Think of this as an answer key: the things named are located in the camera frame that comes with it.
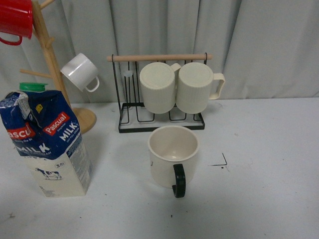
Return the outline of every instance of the label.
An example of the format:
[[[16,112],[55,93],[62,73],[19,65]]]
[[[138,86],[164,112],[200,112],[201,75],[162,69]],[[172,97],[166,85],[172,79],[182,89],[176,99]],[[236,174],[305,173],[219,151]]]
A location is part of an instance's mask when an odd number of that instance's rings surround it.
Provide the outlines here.
[[[25,124],[25,127],[16,128],[16,129],[8,129],[7,132],[11,139],[23,140],[23,139],[32,138],[35,136],[35,132],[30,127],[28,122]]]
[[[50,136],[53,136],[57,132],[57,130],[69,119],[70,117],[65,112],[61,112],[59,116],[49,126],[43,129],[43,131],[49,134]]]
[[[35,109],[36,109],[36,111],[37,111],[38,113],[40,113],[40,112],[42,111],[42,109],[43,109],[43,106],[42,106],[41,104],[39,104],[39,105],[37,105],[37,106],[35,107]]]

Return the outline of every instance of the wooden base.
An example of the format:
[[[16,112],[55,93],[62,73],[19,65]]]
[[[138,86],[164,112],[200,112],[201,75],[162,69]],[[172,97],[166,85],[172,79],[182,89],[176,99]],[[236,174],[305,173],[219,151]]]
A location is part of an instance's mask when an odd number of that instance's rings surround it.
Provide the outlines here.
[[[95,125],[96,115],[92,111],[85,108],[72,108],[72,110],[78,118],[82,134],[89,131]]]

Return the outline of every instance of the curtain fold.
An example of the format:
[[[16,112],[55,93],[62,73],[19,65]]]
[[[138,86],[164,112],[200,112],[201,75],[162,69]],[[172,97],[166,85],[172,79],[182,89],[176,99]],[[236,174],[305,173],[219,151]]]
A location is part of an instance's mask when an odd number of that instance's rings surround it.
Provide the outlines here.
[[[60,68],[81,52],[99,69],[94,93],[63,77],[72,103],[117,101],[112,54],[211,53],[207,65],[226,78],[222,99],[319,96],[318,0],[55,0],[42,14]],[[0,98],[22,81],[54,89],[20,68],[48,73],[35,36],[0,43]],[[121,101],[126,69],[116,64]]]

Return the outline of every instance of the wooden dowel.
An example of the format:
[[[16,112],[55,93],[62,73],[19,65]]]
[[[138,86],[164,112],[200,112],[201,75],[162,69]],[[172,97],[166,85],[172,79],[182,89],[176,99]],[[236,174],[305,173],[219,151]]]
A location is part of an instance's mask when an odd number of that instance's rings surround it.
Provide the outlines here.
[[[29,75],[34,75],[34,76],[41,76],[41,77],[52,79],[52,76],[49,75],[49,74],[39,73],[39,72],[35,72],[35,71],[29,71],[29,70],[25,70],[25,69],[20,69],[20,72],[24,73],[24,74],[29,74]]]
[[[53,2],[54,0],[46,0],[45,2],[41,3],[40,8],[44,9],[46,6],[50,5]]]
[[[131,55],[131,56],[113,56],[113,61],[181,61],[181,60],[210,60],[211,54],[180,54],[180,55]]]

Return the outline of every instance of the blue packaging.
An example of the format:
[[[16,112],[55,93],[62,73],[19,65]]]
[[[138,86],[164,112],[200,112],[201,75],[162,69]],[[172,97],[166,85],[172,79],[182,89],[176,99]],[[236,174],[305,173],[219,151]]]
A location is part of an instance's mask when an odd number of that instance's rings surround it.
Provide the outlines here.
[[[60,91],[9,93],[2,122],[47,197],[85,195],[91,162],[79,122]]]

